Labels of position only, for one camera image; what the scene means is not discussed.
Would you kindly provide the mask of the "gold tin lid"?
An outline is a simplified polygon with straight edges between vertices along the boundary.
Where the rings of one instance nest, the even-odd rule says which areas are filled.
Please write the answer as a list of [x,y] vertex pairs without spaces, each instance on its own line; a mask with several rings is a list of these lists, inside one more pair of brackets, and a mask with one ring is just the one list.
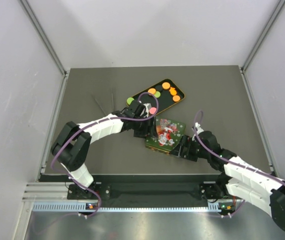
[[173,148],[178,145],[185,134],[186,124],[168,118],[156,117],[158,138],[147,136],[144,143],[158,143],[160,146],[169,145]]

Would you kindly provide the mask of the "green christmas cookie tin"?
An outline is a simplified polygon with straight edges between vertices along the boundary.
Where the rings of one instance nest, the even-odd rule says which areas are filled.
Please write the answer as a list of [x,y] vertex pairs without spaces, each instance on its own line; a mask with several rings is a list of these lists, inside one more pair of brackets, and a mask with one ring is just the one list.
[[145,147],[155,152],[160,152],[163,154],[169,154],[174,148],[172,146],[166,145],[159,145],[156,142],[146,142]]

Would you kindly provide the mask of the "black metal tweezers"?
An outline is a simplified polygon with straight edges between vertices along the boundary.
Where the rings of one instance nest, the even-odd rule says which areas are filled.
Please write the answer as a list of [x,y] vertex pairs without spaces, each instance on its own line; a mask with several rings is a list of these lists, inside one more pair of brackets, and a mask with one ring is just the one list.
[[103,116],[117,110],[116,90],[113,86],[98,91],[91,91],[90,96],[102,112]]

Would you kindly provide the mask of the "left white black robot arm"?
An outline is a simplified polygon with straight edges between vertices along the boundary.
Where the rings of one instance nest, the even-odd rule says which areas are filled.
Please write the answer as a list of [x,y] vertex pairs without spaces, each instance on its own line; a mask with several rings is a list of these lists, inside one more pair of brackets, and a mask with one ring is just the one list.
[[79,124],[67,122],[51,146],[53,161],[63,166],[84,198],[91,198],[96,186],[85,164],[90,144],[128,130],[133,130],[137,138],[145,138],[153,131],[156,112],[150,103],[133,100],[128,107],[103,118]]

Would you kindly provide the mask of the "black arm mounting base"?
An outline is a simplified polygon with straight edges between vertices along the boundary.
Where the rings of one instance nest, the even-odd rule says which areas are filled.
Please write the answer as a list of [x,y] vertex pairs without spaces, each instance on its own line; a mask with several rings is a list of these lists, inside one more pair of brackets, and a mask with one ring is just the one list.
[[124,195],[141,196],[177,196],[192,197],[196,200],[238,199],[227,194],[215,182],[94,182],[89,187],[82,188],[77,184],[68,187],[69,200],[89,200],[98,194],[104,201],[118,199]]

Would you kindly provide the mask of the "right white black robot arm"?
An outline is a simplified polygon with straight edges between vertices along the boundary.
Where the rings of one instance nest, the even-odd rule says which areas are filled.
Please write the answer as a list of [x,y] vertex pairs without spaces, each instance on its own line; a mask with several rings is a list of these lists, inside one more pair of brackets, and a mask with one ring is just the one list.
[[285,180],[265,173],[222,148],[210,131],[184,135],[170,155],[189,161],[205,159],[221,172],[215,186],[222,197],[235,196],[267,213],[285,232]]

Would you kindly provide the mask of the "pink round cookie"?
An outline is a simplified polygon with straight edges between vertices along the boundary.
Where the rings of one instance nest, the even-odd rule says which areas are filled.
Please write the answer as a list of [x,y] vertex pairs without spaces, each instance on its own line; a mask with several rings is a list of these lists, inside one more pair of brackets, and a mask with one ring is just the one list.
[[157,108],[156,108],[156,107],[152,107],[152,108],[149,110],[149,113],[150,113],[151,115],[153,115],[153,114],[156,113],[156,111],[157,111]]

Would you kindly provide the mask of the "green round cookie centre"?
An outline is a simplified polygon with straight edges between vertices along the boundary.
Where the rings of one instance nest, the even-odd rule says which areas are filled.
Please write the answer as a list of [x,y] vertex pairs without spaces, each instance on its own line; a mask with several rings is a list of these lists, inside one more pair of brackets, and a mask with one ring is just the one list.
[[159,97],[161,96],[161,93],[160,93],[159,91],[156,91],[155,94],[154,94],[154,96],[155,96],[156,98],[159,98]]

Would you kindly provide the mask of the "green round cookie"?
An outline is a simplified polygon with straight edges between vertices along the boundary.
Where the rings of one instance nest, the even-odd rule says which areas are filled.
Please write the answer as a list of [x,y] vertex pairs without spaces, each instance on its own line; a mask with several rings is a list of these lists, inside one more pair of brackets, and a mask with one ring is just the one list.
[[156,98],[159,98],[159,97],[161,96],[161,93],[160,93],[159,91],[156,91],[155,94],[154,94],[154,96],[155,96]]
[[134,98],[129,97],[129,98],[126,100],[126,103],[127,103],[128,105],[130,105],[133,100],[134,100]]

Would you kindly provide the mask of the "green round cookie left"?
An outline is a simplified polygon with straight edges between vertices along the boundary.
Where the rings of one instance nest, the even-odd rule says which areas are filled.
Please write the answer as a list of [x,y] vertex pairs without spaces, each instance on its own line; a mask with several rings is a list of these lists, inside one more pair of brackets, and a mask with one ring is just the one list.
[[126,100],[126,103],[127,103],[128,105],[130,105],[133,100],[134,100],[134,98],[129,97],[129,98]]

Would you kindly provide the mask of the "round orange cookie right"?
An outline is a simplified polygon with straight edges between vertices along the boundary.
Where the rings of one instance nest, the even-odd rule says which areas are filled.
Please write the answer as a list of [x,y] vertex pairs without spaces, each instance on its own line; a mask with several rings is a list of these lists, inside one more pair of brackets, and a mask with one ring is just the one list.
[[174,95],[174,96],[172,97],[172,100],[173,100],[174,102],[179,102],[179,101],[181,100],[181,97],[180,97],[179,95]]

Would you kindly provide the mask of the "black cookie tray gold rim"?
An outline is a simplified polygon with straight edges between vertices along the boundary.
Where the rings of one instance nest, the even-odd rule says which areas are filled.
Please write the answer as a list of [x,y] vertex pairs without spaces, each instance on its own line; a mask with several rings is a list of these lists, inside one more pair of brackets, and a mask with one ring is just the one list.
[[[173,96],[170,94],[169,89],[163,89],[162,84],[164,82],[168,82],[170,84],[170,88],[175,88],[177,91],[177,95],[180,96],[180,101],[178,102],[174,102],[173,101]],[[167,110],[168,108],[171,108],[172,106],[178,104],[179,102],[181,102],[182,100],[185,99],[186,95],[185,93],[178,87],[177,84],[175,84],[171,79],[163,79],[155,84],[153,84],[150,87],[145,88],[144,90],[128,97],[128,98],[134,98],[134,100],[138,99],[143,103],[150,103],[152,108],[156,108],[157,107],[157,103],[156,100],[154,99],[154,94],[150,94],[148,93],[148,90],[150,88],[155,88],[156,91],[160,92],[160,97],[156,98],[158,101],[158,114],[160,114],[161,112]]]

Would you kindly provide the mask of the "round orange cookie left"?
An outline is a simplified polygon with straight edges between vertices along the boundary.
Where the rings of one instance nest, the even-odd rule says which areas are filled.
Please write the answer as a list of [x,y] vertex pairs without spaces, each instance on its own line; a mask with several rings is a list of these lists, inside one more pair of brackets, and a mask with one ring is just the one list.
[[156,90],[155,88],[150,88],[150,89],[148,90],[148,93],[149,93],[149,94],[152,94],[152,95],[154,95],[156,92],[157,92],[157,90]]

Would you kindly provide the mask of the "orange fish cookie on tray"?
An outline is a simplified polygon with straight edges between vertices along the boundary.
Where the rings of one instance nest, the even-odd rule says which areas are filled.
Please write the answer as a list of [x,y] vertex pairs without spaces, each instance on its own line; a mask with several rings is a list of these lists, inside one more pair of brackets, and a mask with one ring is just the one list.
[[171,87],[169,89],[169,93],[172,95],[172,96],[176,96],[178,94],[177,90],[174,88],[174,87]]

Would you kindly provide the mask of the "round orange cookie top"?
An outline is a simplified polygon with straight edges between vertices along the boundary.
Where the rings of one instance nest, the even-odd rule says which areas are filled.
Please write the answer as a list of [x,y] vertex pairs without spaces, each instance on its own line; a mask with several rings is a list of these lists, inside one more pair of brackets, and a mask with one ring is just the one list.
[[170,87],[171,87],[171,85],[170,85],[168,82],[163,82],[163,83],[162,83],[162,88],[163,88],[164,90],[168,90]]

